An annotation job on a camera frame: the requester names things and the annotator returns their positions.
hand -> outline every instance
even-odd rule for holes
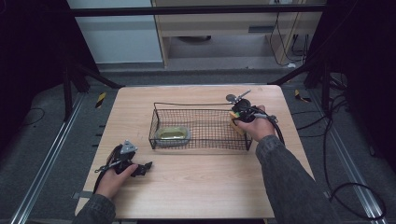
[[[257,107],[265,111],[265,107],[263,105],[259,105]],[[268,121],[268,119],[255,118],[250,123],[236,120],[235,124],[242,130],[246,131],[257,142],[262,140],[267,135],[275,134],[275,128],[273,124]]]
[[[137,164],[130,165],[119,175],[113,168],[107,170],[99,183],[96,194],[101,194],[111,200],[136,168]]]

light wood tabletop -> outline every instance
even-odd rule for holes
[[[312,175],[282,90],[278,86],[164,86],[119,90],[84,189],[92,191],[111,150],[125,140],[138,147],[134,163],[153,165],[145,176],[129,178],[113,200],[116,218],[268,218],[274,217],[262,170],[249,151],[221,148],[152,149],[149,131],[153,103],[224,104],[229,93],[265,105],[277,116],[286,147]],[[231,109],[231,105],[216,108]],[[88,199],[80,198],[76,213]]]

person's left hand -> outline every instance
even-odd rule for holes
[[[111,200],[136,168],[137,164],[130,165],[119,175],[116,174],[113,168],[107,170],[99,183],[96,194],[101,194]]]

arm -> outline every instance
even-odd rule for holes
[[[107,224],[112,223],[116,216],[116,207],[111,199],[117,194],[123,182],[128,179],[136,170],[137,164],[126,168],[121,174],[117,175],[114,169],[109,169],[103,175],[99,186],[76,215],[73,224]]]
[[[259,142],[256,156],[278,223],[341,223],[315,180],[275,136],[266,119],[237,125]]]

wire basket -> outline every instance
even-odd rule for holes
[[[169,105],[172,108],[159,109]],[[200,109],[208,105],[177,105],[154,103],[149,142],[152,149],[169,148],[226,148],[249,150],[251,137],[241,135],[230,125],[230,111],[226,109]],[[163,139],[158,132],[166,128],[187,130],[183,139]]]

